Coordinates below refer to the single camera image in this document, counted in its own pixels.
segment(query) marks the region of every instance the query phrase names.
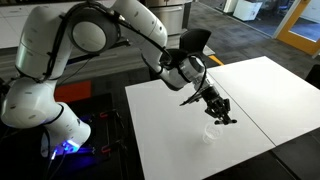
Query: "black cable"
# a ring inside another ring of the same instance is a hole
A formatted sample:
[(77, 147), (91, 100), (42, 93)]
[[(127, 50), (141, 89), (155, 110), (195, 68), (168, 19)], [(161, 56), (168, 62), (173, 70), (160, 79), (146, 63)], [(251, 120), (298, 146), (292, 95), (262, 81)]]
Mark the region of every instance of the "black cable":
[(47, 176), (48, 176), (48, 173), (49, 173), (49, 169), (50, 169), (50, 166), (51, 166), (51, 163), (52, 163), (52, 159), (51, 159), (51, 157), (50, 157), (50, 149), (51, 149), (51, 142), (50, 142), (50, 135), (49, 135), (49, 132), (48, 132), (48, 130), (45, 128), (45, 127), (43, 127), (44, 128), (44, 134), (46, 135), (46, 137), (47, 137), (47, 140), (48, 140), (48, 154), (47, 154), (47, 166), (46, 166), (46, 169), (44, 170), (44, 172), (43, 172), (43, 180), (47, 180)]
[(171, 54), (164, 48), (161, 47), (158, 43), (156, 43), (155, 41), (153, 41), (152, 39), (150, 39), (148, 36), (142, 34), (139, 30), (135, 29), (130, 23), (126, 22), (126, 21), (119, 21), (119, 24), (122, 25), (125, 28), (128, 28), (129, 30), (139, 34), (140, 36), (142, 36), (143, 38), (145, 38), (147, 41), (149, 41), (152, 45), (154, 45), (157, 49), (159, 49), (162, 53), (166, 54), (169, 58), (169, 61), (172, 61), (172, 56)]
[(201, 80), (200, 86), (199, 86), (199, 88), (197, 89), (197, 91), (196, 91), (191, 97), (189, 97), (186, 101), (184, 101), (182, 104), (180, 104), (180, 106), (183, 106), (183, 105), (189, 103), (189, 102), (193, 99), (193, 97), (195, 97), (195, 96), (199, 93), (200, 89), (201, 89), (202, 86), (203, 86), (203, 83), (204, 83), (204, 81), (205, 81), (205, 79), (206, 79), (206, 77), (207, 77), (207, 66), (206, 66), (206, 64), (204, 63), (204, 61), (201, 61), (201, 62), (202, 62), (202, 64), (203, 64), (203, 66), (204, 66), (204, 74), (203, 74), (203, 76), (202, 76), (202, 80)]
[(23, 78), (23, 76), (19, 75), (17, 77), (11, 77), (9, 81), (5, 82), (3, 85), (7, 86), (7, 85), (10, 85), (10, 83), (12, 83), (13, 81), (16, 81), (18, 79), (21, 79)]
[(51, 179), (55, 176), (55, 174), (59, 171), (59, 169), (60, 169), (60, 167), (61, 167), (61, 165), (62, 165), (62, 163), (63, 163), (63, 161), (64, 161), (64, 159), (65, 159), (65, 157), (66, 157), (66, 154), (67, 154), (67, 153), (66, 153), (66, 151), (64, 150), (59, 165), (58, 165), (57, 168), (52, 172), (52, 174), (51, 174), (51, 176), (50, 176), (50, 178), (49, 178), (48, 180), (51, 180)]
[(88, 62), (91, 60), (92, 58), (88, 59), (86, 63), (84, 63), (76, 72), (74, 72), (73, 74), (71, 74), (69, 77), (67, 77), (66, 79), (64, 79), (63, 81), (61, 81), (58, 86), (62, 85), (66, 80), (70, 79), (72, 76), (76, 75), (82, 68), (84, 68)]
[(12, 133), (10, 133), (10, 134), (8, 134), (8, 135), (3, 136), (3, 137), (2, 137), (3, 139), (0, 140), (0, 144), (1, 144), (1, 141), (2, 141), (2, 140), (6, 139), (6, 138), (9, 138), (9, 137), (11, 137), (11, 136), (13, 136), (13, 135), (16, 135), (16, 134), (18, 134), (18, 133), (21, 132), (21, 131), (22, 131), (22, 129), (18, 129), (18, 130), (14, 131), (14, 132), (12, 132)]
[(0, 145), (1, 145), (2, 141), (6, 138), (9, 130), (10, 130), (10, 127), (7, 127), (6, 131), (5, 131), (5, 132), (3, 133), (3, 135), (1, 136)]
[(45, 80), (49, 79), (49, 77), (51, 76), (52, 74), (52, 71), (53, 71), (53, 68), (55, 66), (55, 62), (56, 62), (56, 58), (57, 58), (57, 55), (58, 55), (58, 52), (59, 52), (59, 49), (60, 49), (60, 45), (61, 45), (61, 42), (62, 42), (62, 39), (64, 37), (64, 33), (65, 33), (65, 30), (67, 28), (67, 25), (68, 25), (68, 21), (69, 21), (69, 18), (77, 11), (83, 9), (83, 8), (86, 8), (88, 7), (87, 6), (88, 3), (80, 3), (80, 4), (77, 4), (75, 6), (73, 6), (67, 13), (65, 16), (60, 16), (60, 18), (62, 19), (60, 25), (59, 25), (59, 28), (58, 28), (58, 31), (56, 33), (56, 37), (54, 39), (54, 43), (53, 43), (53, 46), (52, 46), (52, 51), (50, 53), (48, 53), (48, 55), (50, 56), (50, 59), (48, 61), (48, 64), (47, 64), (47, 70), (46, 70), (46, 73), (44, 73), (44, 78), (42, 80), (40, 79), (34, 79), (37, 83), (42, 83), (44, 82)]

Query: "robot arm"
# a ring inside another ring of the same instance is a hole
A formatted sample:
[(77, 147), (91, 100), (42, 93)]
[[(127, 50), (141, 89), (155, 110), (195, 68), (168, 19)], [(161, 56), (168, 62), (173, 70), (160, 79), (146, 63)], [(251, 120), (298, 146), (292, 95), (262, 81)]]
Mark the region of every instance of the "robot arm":
[(145, 63), (172, 90), (192, 82), (196, 93), (185, 103), (203, 98), (206, 112), (228, 124), (230, 110), (206, 73), (203, 62), (193, 56), (164, 66), (165, 27), (146, 7), (135, 0), (117, 0), (110, 8), (96, 2), (80, 3), (66, 14), (53, 8), (37, 7), (29, 15), (21, 35), (16, 59), (20, 77), (4, 98), (1, 120), (15, 128), (44, 125), (49, 141), (42, 138), (41, 153), (77, 152), (90, 136), (90, 127), (67, 104), (55, 102), (53, 93), (73, 46), (98, 55), (112, 47), (121, 36), (128, 38), (142, 52)]
[(124, 16), (128, 22), (131, 22), (134, 29), (137, 29), (143, 35), (142, 37), (133, 32), (132, 29), (124, 29), (125, 35), (134, 41), (141, 49), (142, 57), (145, 63), (167, 84), (172, 90), (179, 90), (186, 84), (192, 82), (196, 93), (191, 96), (182, 105), (192, 103), (203, 98), (207, 103), (205, 112), (220, 121), (216, 124), (236, 123), (228, 116), (230, 104), (228, 99), (222, 99), (219, 92), (214, 87), (212, 77), (207, 74), (205, 64), (195, 56), (185, 56), (183, 59), (171, 59), (175, 61), (171, 65), (163, 65), (160, 62), (161, 57), (171, 57), (168, 51), (164, 51), (167, 43), (167, 32), (161, 21), (153, 15), (147, 8), (138, 1), (118, 0), (112, 7), (113, 10)]

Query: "desk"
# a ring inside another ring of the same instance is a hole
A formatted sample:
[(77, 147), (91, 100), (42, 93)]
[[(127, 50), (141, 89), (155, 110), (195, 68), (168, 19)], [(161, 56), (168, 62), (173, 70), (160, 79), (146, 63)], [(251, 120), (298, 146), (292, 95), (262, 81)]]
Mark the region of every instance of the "desk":
[(212, 118), (194, 93), (152, 81), (126, 87), (146, 179), (203, 179), (320, 127), (320, 91), (267, 57), (208, 70), (237, 124), (220, 126), (212, 145), (201, 135)]
[(277, 146), (320, 127), (320, 91), (267, 57), (209, 73)]
[(223, 134), (213, 144), (202, 140), (205, 124), (214, 119), (204, 101), (179, 106), (194, 93), (188, 84), (178, 92), (160, 81), (126, 87), (145, 179), (203, 179), (275, 146), (230, 99), (237, 124), (218, 126)]

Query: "red object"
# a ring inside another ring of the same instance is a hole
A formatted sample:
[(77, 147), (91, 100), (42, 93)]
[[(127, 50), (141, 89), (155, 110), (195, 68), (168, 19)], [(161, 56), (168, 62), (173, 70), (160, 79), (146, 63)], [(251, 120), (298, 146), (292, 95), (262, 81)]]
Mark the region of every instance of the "red object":
[(68, 84), (56, 88), (54, 98), (57, 102), (72, 102), (91, 97), (91, 81)]
[(108, 114), (105, 112), (100, 113), (100, 118), (107, 118)]
[(101, 148), (101, 152), (102, 152), (103, 154), (109, 153), (110, 151), (111, 151), (111, 148), (106, 148), (106, 147), (102, 147), (102, 148)]

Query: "clear plastic cup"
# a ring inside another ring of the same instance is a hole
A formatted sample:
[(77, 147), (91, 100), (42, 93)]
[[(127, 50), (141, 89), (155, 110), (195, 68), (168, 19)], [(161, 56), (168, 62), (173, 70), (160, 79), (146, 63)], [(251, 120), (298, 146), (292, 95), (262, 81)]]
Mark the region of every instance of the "clear plastic cup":
[(209, 122), (205, 125), (202, 139), (206, 144), (211, 144), (220, 138), (222, 134), (223, 130), (221, 125), (215, 125), (214, 122)]

